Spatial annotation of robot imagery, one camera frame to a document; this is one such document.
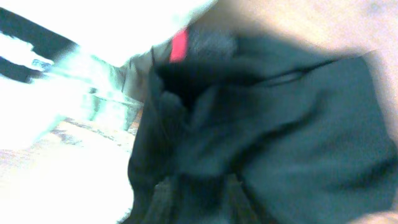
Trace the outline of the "black leggings with red waistband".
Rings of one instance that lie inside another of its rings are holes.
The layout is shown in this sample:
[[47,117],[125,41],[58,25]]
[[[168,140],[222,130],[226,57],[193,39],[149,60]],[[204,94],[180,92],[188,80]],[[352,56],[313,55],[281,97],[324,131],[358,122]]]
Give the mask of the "black leggings with red waistband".
[[348,223],[390,210],[397,149],[364,57],[190,28],[153,59],[128,223]]

